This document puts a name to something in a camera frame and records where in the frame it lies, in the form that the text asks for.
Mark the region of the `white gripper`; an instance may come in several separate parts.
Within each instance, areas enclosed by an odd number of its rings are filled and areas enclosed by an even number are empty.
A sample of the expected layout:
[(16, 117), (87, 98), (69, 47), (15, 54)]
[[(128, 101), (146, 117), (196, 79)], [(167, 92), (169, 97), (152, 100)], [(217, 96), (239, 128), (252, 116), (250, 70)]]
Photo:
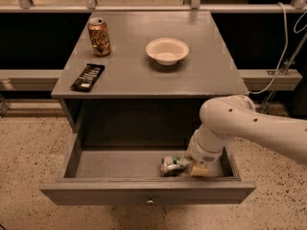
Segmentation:
[[(195, 137), (190, 139), (185, 156), (191, 158), (197, 163), (215, 162), (222, 156), (222, 151), (212, 152), (201, 147)], [(204, 177), (209, 173), (209, 169), (204, 164), (194, 164), (190, 171), (191, 177)]]

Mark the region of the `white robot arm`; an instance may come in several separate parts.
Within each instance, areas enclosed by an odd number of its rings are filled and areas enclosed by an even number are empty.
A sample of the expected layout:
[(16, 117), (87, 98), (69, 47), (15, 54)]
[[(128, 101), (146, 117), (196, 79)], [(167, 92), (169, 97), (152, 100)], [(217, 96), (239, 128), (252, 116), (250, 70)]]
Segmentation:
[(229, 142), (239, 137), (307, 165), (306, 120), (259, 113), (244, 95), (206, 101), (200, 119), (187, 149), (187, 156), (196, 163), (215, 162)]

